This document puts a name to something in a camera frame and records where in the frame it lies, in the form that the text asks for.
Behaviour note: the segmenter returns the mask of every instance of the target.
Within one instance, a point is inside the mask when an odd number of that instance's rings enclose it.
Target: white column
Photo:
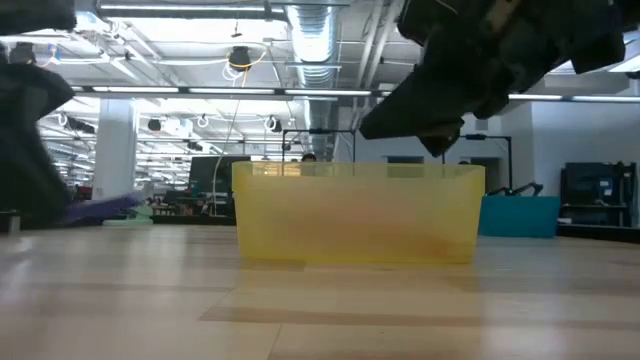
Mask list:
[[[134,100],[100,101],[93,200],[133,191],[138,120]]]

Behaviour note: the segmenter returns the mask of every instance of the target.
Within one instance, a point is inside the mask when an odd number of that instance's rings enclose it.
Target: ceiling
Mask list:
[[[278,11],[282,3],[288,0],[271,1],[273,19],[256,19],[259,11],[247,11],[246,1],[207,1],[197,6],[218,4],[215,11],[199,11],[189,2],[166,1],[129,1],[126,3],[102,2],[96,18],[90,12],[78,12],[79,25],[71,33],[43,30],[23,36],[0,39],[9,44],[16,41],[30,41],[35,44],[38,63],[47,69],[61,74],[75,86],[212,86],[295,88],[300,87],[296,58],[292,45],[290,24],[278,20]],[[365,53],[367,35],[374,31],[376,44],[380,43],[383,25],[390,9],[401,6],[399,0],[299,0],[298,3],[318,4],[332,2],[341,5],[335,9],[337,18],[338,54],[331,65],[338,68],[336,87],[356,88],[359,65]],[[379,21],[375,19],[376,4],[382,4]],[[133,11],[132,6],[143,10]],[[175,9],[191,6],[191,19],[175,17]],[[200,18],[216,14],[220,18]],[[375,69],[372,87],[388,89],[401,82],[419,61],[421,49],[414,43],[402,38],[395,27],[384,41],[381,53],[384,60]],[[247,46],[251,60],[255,63],[246,74],[235,81],[230,80],[233,72],[225,70],[227,55],[234,46]],[[571,69],[566,65],[558,72],[567,73]],[[607,88],[611,83],[620,83],[621,74],[605,73],[606,79],[594,81],[594,87],[573,84],[569,89],[587,88],[591,93],[615,93],[622,91],[619,86]],[[557,84],[571,83],[575,76],[552,76]],[[538,87],[538,91],[553,92],[554,87]],[[238,100],[233,99],[135,99],[140,112],[138,145],[138,178],[164,178],[165,182],[183,184],[188,173],[190,156],[206,154],[252,154],[257,158],[274,157],[281,150],[278,141],[281,134],[268,131],[265,119],[275,118],[281,121],[285,129],[307,129],[304,100]],[[233,114],[238,106],[234,126],[231,127]],[[41,133],[50,144],[56,163],[70,182],[90,183],[93,170],[92,158],[95,150],[94,136],[79,134],[61,125],[65,122],[61,113],[74,117],[98,128],[100,99],[78,97],[70,101],[59,111],[42,119],[39,123]],[[193,130],[187,137],[202,143],[209,142],[203,152],[189,150],[180,138],[184,134],[159,131],[152,132],[147,123],[151,119],[167,119],[193,122]],[[340,119],[339,128],[349,128],[351,117]],[[233,140],[224,145],[227,135]],[[82,137],[83,140],[71,141]],[[238,144],[237,139],[245,139],[252,144]],[[300,136],[299,145],[293,145],[288,154],[291,158],[300,157],[310,150],[306,136]],[[154,160],[153,171],[145,163]],[[71,176],[80,172],[80,176]],[[161,176],[171,174],[171,178]]]

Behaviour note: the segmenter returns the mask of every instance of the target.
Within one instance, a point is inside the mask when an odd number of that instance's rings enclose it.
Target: black metal frame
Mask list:
[[[460,135],[460,139],[471,141],[484,141],[487,139],[502,139],[507,141],[507,157],[508,157],[508,170],[509,170],[509,189],[513,189],[513,154],[511,149],[511,136],[500,135],[485,135],[485,134],[467,134]],[[442,163],[445,164],[445,154],[442,154]]]
[[[328,130],[328,129],[309,129],[309,130],[282,130],[282,162],[286,153],[287,139],[289,133],[308,133],[309,135],[326,135],[326,134],[351,134],[353,137],[353,151],[351,152],[351,160],[356,162],[356,130]]]

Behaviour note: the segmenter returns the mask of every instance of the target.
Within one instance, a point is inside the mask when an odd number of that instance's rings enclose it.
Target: person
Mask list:
[[[302,162],[316,162],[316,156],[313,153],[307,153],[302,156]]]

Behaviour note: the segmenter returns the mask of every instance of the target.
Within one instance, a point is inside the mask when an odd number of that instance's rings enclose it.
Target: teal bin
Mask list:
[[[485,196],[478,234],[553,238],[559,212],[560,198],[555,196]]]

